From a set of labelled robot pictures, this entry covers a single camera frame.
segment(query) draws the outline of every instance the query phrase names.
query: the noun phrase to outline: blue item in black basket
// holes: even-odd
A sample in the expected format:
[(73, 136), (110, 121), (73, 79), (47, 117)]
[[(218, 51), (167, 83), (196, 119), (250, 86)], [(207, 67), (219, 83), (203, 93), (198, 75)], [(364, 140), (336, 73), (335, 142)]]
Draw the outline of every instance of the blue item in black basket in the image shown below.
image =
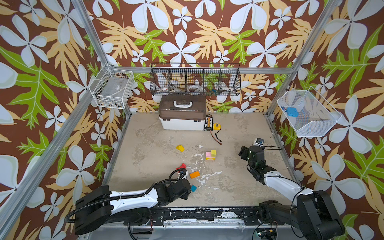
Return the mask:
[(293, 108), (293, 107), (287, 107), (286, 112), (290, 117), (299, 116), (299, 113), (297, 112), (296, 108)]

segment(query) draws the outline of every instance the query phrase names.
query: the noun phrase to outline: blue object in basket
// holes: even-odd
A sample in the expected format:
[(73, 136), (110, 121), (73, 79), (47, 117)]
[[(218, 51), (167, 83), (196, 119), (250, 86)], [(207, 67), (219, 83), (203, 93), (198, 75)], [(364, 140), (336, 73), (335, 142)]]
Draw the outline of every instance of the blue object in basket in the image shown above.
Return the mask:
[(290, 117), (297, 117), (297, 116), (299, 116), (299, 113), (297, 112), (296, 108), (287, 107), (286, 111), (287, 111), (288, 116), (290, 116)]
[(192, 185), (192, 186), (191, 186), (191, 191), (192, 191), (192, 192), (195, 192), (196, 189), (197, 189), (197, 187), (196, 187), (195, 185)]

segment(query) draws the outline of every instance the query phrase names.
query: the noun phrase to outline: black wire basket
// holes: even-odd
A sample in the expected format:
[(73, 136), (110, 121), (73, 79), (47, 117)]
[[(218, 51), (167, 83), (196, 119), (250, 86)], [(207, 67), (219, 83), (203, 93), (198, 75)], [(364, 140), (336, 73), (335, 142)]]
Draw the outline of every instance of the black wire basket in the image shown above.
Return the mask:
[(237, 96), (240, 94), (240, 64), (199, 63), (196, 67), (172, 67), (175, 63), (151, 63), (152, 95), (191, 94)]

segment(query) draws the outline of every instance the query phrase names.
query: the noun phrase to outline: toy block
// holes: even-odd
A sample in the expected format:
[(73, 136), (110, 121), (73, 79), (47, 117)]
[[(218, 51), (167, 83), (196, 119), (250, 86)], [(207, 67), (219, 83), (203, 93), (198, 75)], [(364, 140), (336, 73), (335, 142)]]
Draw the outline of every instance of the toy block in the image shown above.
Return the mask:
[(205, 160), (212, 160), (214, 161), (215, 160), (215, 157), (212, 157), (211, 153), (210, 152), (206, 152), (205, 153)]
[(181, 145), (177, 145), (176, 149), (179, 150), (179, 151), (181, 151), (181, 152), (184, 151), (184, 147), (181, 146)]
[(200, 176), (200, 173), (199, 173), (199, 171), (196, 171), (196, 172), (193, 172), (193, 173), (189, 174), (189, 176), (190, 176), (191, 179), (192, 179), (192, 178), (195, 178), (195, 177)]
[(183, 163), (180, 167), (176, 168), (176, 170), (180, 169), (180, 168), (187, 168), (187, 166)]

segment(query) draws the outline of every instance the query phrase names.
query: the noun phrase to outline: white mesh basket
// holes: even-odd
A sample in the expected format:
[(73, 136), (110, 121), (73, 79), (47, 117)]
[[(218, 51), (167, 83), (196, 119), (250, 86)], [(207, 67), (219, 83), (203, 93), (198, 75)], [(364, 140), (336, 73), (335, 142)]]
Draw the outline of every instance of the white mesh basket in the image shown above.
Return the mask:
[(97, 106), (124, 109), (135, 82), (133, 72), (112, 68), (96, 80), (99, 83), (92, 92), (92, 96)]
[(341, 118), (341, 114), (321, 94), (318, 95), (321, 102), (309, 90), (294, 90), (287, 91), (277, 100), (280, 108), (296, 108), (299, 114), (297, 117), (288, 116), (286, 111), (282, 111), (297, 137), (323, 137)]

